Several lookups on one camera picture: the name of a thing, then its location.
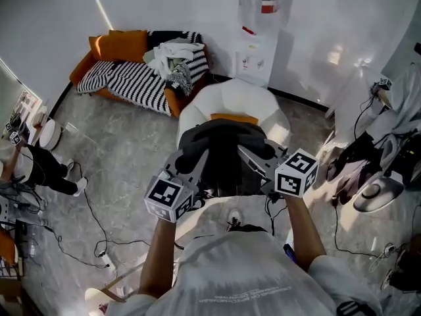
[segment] orange sofa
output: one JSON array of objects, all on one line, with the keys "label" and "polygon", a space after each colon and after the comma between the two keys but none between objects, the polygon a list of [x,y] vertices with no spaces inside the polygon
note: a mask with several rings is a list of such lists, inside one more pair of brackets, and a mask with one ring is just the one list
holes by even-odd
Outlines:
[{"label": "orange sofa", "polygon": [[[79,62],[70,74],[70,81],[77,86],[90,68],[98,61],[131,61],[143,63],[142,56],[148,50],[147,31],[110,31],[108,35],[89,38],[91,50]],[[189,104],[197,93],[206,86],[207,75],[204,74],[195,84],[191,94],[183,98],[177,98],[173,90],[165,88],[164,94],[171,110],[171,114],[179,117],[183,108]],[[126,101],[113,95],[108,88],[103,88],[94,93],[95,95]]]}]

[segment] baseboard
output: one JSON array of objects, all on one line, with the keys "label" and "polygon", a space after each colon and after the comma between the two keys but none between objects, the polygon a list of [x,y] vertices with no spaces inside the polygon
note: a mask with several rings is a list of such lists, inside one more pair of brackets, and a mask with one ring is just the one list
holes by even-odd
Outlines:
[{"label": "baseboard", "polygon": [[57,112],[57,109],[60,107],[61,102],[63,102],[63,99],[66,97],[67,93],[70,91],[70,89],[72,89],[73,83],[70,82],[66,89],[64,89],[64,91],[61,93],[59,100],[54,104],[53,109],[51,110],[49,116],[51,118],[54,118],[55,113]]},{"label": "baseboard", "polygon": [[[208,78],[207,78],[207,82],[208,84],[215,84],[215,83],[221,83],[221,82],[225,82],[231,80],[230,77],[227,76],[223,76],[223,75],[217,75],[217,74],[208,74]],[[61,102],[63,101],[63,99],[66,97],[67,93],[70,91],[70,89],[72,89],[73,83],[70,82],[66,89],[64,89],[63,93],[61,94],[61,96],[59,97],[59,100],[55,103],[53,110],[51,110],[50,112],[50,117],[53,118],[55,113],[57,112],[57,109],[60,107]],[[309,107],[315,108],[317,110],[323,111],[324,113],[326,113],[329,108],[325,107],[324,105],[318,104],[316,102],[313,101],[309,101],[308,99],[296,96],[296,95],[291,95],[290,93],[287,92],[283,92],[281,90],[277,90],[274,88],[268,88],[268,90],[273,93],[276,96],[280,96],[283,98],[287,98],[290,99],[292,101],[307,105]]]},{"label": "baseboard", "polygon": [[[217,75],[217,74],[209,74],[209,84],[214,84],[214,83],[221,83],[221,82],[225,82],[231,80],[230,77],[226,77],[226,76],[222,76],[222,75]],[[329,107],[326,107],[324,105],[321,105],[319,103],[313,102],[313,101],[309,101],[308,99],[296,96],[296,95],[291,95],[290,93],[287,92],[283,92],[281,90],[277,90],[274,88],[268,88],[268,90],[273,93],[276,96],[280,96],[283,98],[287,98],[290,99],[292,101],[307,105],[309,107],[315,108],[317,110],[323,111],[324,113],[326,113],[329,110]]]}]

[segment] elbow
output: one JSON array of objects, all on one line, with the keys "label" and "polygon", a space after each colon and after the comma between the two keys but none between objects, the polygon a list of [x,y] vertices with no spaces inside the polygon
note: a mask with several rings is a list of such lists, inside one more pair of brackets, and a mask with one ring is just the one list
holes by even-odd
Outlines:
[{"label": "elbow", "polygon": [[3,172],[1,173],[0,179],[3,182],[10,182],[12,179],[12,172],[9,170],[3,170]]}]

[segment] white swivel chair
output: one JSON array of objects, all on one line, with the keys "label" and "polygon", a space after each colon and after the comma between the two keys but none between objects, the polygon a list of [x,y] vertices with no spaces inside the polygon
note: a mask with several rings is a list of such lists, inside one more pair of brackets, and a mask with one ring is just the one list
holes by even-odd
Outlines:
[{"label": "white swivel chair", "polygon": [[61,136],[61,126],[50,119],[43,127],[41,135],[39,135],[39,146],[43,149],[51,151],[57,145]]},{"label": "white swivel chair", "polygon": [[288,147],[291,129],[275,96],[236,78],[203,88],[180,114],[177,147],[183,133],[211,119],[213,113],[252,116],[267,138]]}]

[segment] orange cushion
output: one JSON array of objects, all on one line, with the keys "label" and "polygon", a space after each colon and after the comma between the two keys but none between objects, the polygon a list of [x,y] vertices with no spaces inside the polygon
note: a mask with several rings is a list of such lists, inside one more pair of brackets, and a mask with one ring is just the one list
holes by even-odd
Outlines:
[{"label": "orange cushion", "polygon": [[112,56],[117,60],[144,63],[143,55],[147,52],[147,31],[131,30],[121,32],[110,30]]},{"label": "orange cushion", "polygon": [[243,122],[243,123],[251,123],[257,125],[258,119],[252,116],[237,116],[237,115],[229,115],[228,113],[213,113],[210,115],[210,119],[230,119],[235,120],[236,122]]},{"label": "orange cushion", "polygon": [[0,257],[14,265],[14,240],[0,227]]},{"label": "orange cushion", "polygon": [[111,41],[108,35],[90,36],[91,52],[98,61],[116,61],[112,55]]}]

